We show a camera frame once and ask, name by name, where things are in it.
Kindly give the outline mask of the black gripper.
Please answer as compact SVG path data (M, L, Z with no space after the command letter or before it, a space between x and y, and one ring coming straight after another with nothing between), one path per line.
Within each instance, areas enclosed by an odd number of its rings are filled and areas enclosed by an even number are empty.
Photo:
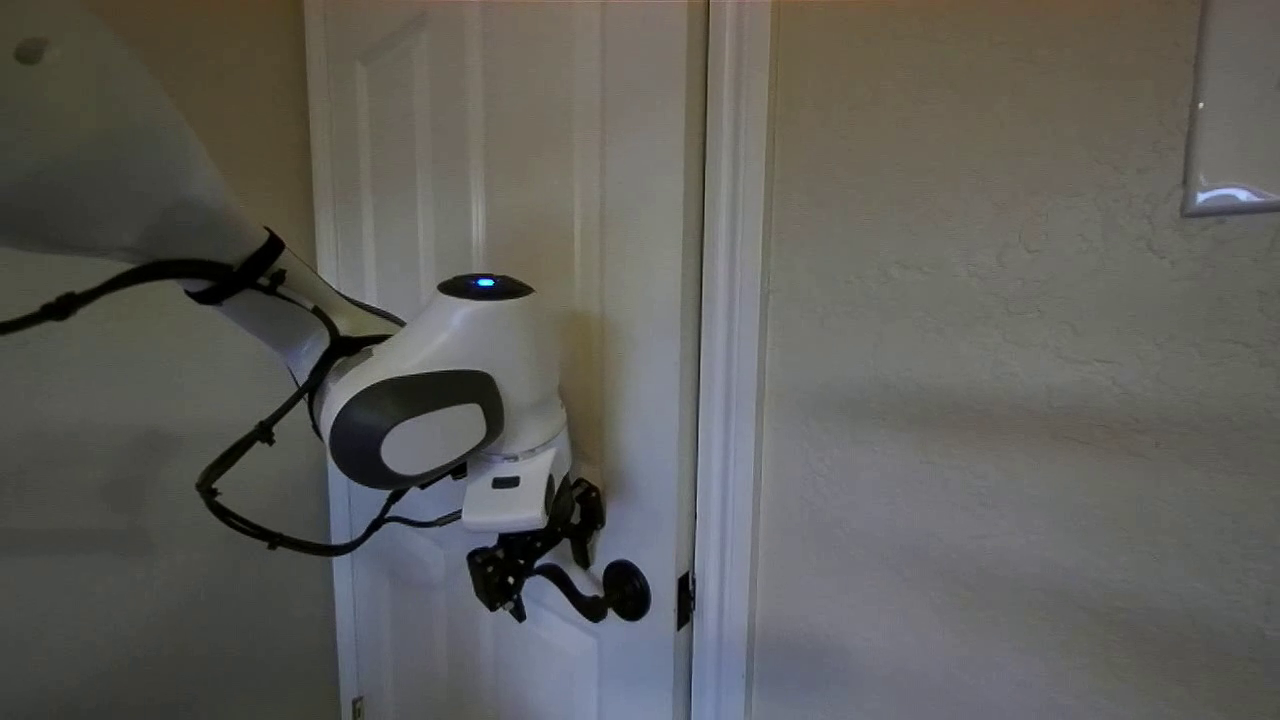
M522 579L533 560L568 550L579 567L593 566L595 534L602 529L602 491L593 482L565 482L549 500L549 523L535 534L502 534L499 544L467 554L467 579L489 613L527 619Z

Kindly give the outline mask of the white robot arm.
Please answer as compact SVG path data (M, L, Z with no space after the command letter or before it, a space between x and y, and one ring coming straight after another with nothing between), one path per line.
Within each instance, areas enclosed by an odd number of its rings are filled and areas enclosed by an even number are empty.
M170 280L282 359L326 468L383 495L379 523L456 482L456 520L485 537L467 554L485 610L515 616L533 577L568 589L552 550L593 554L602 500L573 475L533 288L452 275L415 320L334 294L235 208L179 112L79 0L0 0L0 244L115 265L8 332Z

